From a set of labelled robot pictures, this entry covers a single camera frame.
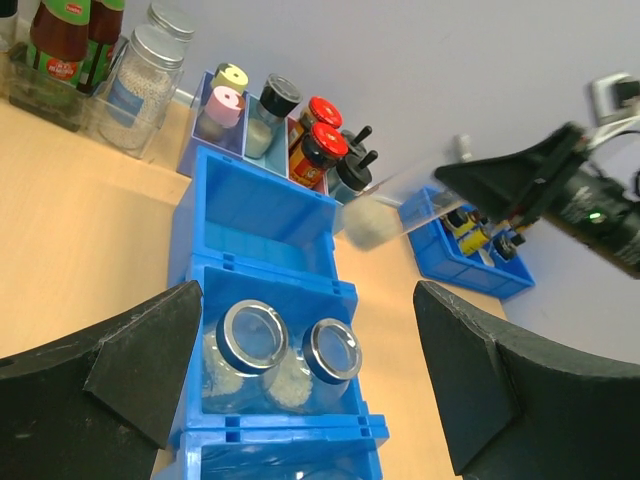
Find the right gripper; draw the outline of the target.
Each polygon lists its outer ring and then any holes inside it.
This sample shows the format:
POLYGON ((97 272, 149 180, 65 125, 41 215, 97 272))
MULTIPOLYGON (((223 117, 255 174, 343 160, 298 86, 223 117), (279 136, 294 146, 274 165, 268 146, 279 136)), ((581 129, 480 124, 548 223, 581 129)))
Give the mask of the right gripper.
POLYGON ((434 176, 489 219, 520 231, 544 219, 637 279, 639 202, 592 162, 603 144, 568 122, 525 150, 440 166, 434 176))

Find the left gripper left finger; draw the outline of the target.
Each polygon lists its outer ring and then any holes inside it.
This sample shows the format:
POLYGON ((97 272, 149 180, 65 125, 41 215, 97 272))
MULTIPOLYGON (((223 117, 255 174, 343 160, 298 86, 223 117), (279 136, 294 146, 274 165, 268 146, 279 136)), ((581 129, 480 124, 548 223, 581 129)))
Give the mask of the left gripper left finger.
POLYGON ((4 479, 148 479, 202 313, 198 282, 1 361, 4 479))

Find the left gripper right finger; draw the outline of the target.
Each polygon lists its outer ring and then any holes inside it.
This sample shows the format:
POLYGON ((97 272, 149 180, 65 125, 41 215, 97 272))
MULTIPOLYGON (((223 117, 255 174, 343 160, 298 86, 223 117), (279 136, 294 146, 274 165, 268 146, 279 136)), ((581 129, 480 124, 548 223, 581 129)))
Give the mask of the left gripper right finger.
POLYGON ((639 368, 487 313, 432 281, 413 305, 453 471, 635 479, 639 368))

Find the lidded glass jar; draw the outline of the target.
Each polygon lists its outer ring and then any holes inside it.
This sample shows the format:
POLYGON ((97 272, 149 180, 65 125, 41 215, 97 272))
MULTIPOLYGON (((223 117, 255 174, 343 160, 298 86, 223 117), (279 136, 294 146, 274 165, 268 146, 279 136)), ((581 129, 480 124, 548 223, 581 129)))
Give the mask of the lidded glass jar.
POLYGON ((435 180, 434 170, 430 161, 417 160, 344 205, 343 233, 351 246, 374 250, 463 206, 435 180))

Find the large blue divided bin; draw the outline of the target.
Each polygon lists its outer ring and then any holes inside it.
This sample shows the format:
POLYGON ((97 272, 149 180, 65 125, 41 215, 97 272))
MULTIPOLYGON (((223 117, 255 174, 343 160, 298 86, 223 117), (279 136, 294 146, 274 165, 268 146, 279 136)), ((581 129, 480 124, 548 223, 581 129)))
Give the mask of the large blue divided bin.
POLYGON ((389 432, 369 413, 339 280, 335 201, 199 148, 173 215, 168 282, 201 287, 200 326, 163 479, 378 479, 389 432))

